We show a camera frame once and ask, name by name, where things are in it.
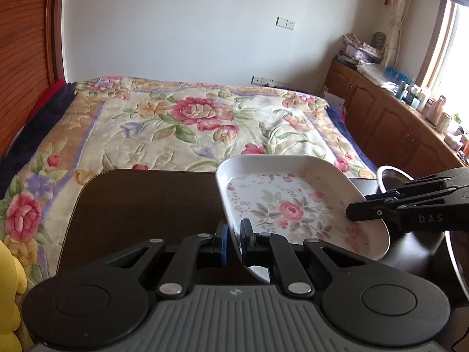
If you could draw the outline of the large steel bowl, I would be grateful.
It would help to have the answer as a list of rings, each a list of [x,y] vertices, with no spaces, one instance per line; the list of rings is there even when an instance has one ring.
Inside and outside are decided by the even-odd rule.
[[[413,178],[399,168],[383,165],[377,170],[378,188],[381,193],[402,187]]]

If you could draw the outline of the floral square plate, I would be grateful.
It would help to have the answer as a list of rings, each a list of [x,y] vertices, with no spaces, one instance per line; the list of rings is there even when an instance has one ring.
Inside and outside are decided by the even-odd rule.
[[[319,238],[374,261],[388,252],[390,233],[382,220],[352,222],[346,217],[346,207],[365,196],[325,160],[235,156],[218,166],[215,179],[238,253],[245,219],[254,233],[280,234],[294,245]]]

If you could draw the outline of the wooden cabinet row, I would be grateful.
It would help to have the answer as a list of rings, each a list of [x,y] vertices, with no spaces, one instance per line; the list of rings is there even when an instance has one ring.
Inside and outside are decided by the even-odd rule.
[[[344,122],[374,165],[391,165],[414,178],[463,166],[457,153],[409,106],[337,60],[323,89],[344,100]]]

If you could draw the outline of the pink bottle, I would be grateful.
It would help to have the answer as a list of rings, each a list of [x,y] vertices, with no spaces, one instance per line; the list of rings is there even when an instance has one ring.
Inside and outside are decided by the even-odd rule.
[[[432,101],[428,112],[424,115],[426,120],[432,125],[436,126],[440,120],[440,116],[443,113],[443,107],[446,103],[446,98],[441,95],[438,99]]]

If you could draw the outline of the clear plastic bag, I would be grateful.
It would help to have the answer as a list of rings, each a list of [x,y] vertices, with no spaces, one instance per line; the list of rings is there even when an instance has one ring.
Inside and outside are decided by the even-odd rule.
[[[387,83],[394,84],[392,77],[378,64],[359,64],[357,66],[357,72],[377,86],[382,86]]]

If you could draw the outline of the white paper box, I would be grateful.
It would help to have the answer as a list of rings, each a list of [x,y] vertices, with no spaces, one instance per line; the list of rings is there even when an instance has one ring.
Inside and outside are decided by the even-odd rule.
[[[338,97],[330,92],[324,92],[324,99],[330,106],[333,106],[337,111],[342,111],[345,105],[345,99]]]

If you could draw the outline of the floral bed quilt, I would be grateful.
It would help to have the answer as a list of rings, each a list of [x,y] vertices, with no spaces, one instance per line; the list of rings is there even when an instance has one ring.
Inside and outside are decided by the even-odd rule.
[[[267,154],[376,176],[341,113],[315,95],[123,76],[75,84],[68,110],[1,197],[1,240],[29,286],[56,274],[79,193],[102,172],[213,172],[229,157]]]

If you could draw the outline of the stack of floral boxes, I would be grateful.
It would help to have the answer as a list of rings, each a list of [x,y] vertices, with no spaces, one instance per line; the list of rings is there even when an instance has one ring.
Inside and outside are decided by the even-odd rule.
[[[359,65],[379,65],[383,57],[383,50],[360,41],[353,33],[347,33],[343,35],[342,48],[335,55],[334,60],[349,68],[357,69]]]

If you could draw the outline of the yellow plush toy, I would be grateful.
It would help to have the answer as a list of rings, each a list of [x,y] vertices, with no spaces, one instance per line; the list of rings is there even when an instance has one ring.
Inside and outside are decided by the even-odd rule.
[[[3,242],[0,263],[1,351],[22,351],[21,342],[14,333],[21,325],[21,315],[15,300],[17,295],[26,292],[26,273],[20,261]]]

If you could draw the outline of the dark blue blanket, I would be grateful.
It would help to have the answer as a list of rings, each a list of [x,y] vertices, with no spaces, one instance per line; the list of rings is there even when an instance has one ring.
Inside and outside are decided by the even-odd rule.
[[[14,176],[29,162],[42,140],[63,117],[75,99],[76,84],[67,83],[27,122],[1,160],[1,197]]]

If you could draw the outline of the red cloth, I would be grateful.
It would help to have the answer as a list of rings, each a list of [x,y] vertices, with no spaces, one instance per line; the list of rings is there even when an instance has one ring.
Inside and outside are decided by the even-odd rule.
[[[62,89],[66,85],[66,81],[64,79],[59,79],[53,85],[48,87],[37,100],[36,104],[34,105],[33,109],[31,110],[27,122],[30,122],[36,114],[48,103],[49,100],[56,94],[60,89]]]

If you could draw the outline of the beige patterned curtain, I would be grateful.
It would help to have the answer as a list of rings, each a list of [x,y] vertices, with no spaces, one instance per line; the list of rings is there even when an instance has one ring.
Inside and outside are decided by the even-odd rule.
[[[390,0],[391,12],[389,30],[386,35],[382,67],[395,67],[401,46],[402,28],[409,11],[411,0]]]

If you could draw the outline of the wooden louvered wardrobe door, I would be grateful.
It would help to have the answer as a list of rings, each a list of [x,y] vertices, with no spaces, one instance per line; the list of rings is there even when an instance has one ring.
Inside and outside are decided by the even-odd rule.
[[[63,0],[1,0],[1,154],[64,78]]]

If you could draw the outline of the white wall socket strip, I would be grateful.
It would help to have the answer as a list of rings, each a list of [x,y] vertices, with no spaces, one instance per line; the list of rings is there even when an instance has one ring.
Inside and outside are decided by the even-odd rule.
[[[254,86],[262,87],[274,87],[280,89],[289,89],[292,88],[292,84],[286,81],[281,81],[279,79],[271,79],[267,77],[261,77],[258,75],[253,75],[250,83]]]

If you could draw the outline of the white wall switch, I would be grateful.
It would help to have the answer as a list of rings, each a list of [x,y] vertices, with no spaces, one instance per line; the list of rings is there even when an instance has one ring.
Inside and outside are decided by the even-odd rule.
[[[294,30],[296,27],[296,22],[287,18],[278,17],[276,21],[276,26],[283,29]]]

